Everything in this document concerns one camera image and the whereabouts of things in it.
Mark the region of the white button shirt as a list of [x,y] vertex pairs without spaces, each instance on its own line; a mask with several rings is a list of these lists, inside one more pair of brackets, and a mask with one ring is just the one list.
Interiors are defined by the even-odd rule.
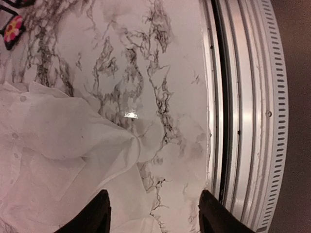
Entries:
[[140,142],[83,98],[38,83],[0,86],[0,230],[54,233],[101,190],[113,233],[158,233]]

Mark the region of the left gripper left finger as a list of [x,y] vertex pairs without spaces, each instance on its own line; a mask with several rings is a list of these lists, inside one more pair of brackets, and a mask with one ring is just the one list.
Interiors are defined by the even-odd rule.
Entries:
[[109,233],[111,204],[108,191],[101,190],[70,222],[55,233]]

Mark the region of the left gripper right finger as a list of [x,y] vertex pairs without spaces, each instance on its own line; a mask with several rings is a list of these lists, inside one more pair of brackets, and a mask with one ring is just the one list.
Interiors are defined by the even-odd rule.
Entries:
[[207,189],[202,191],[198,207],[202,233],[254,233],[239,222]]

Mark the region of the pink flower brooch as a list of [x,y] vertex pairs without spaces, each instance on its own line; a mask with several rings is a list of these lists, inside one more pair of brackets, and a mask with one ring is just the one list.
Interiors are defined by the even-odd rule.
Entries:
[[23,18],[17,15],[11,19],[4,29],[4,44],[8,50],[18,41],[22,33]]

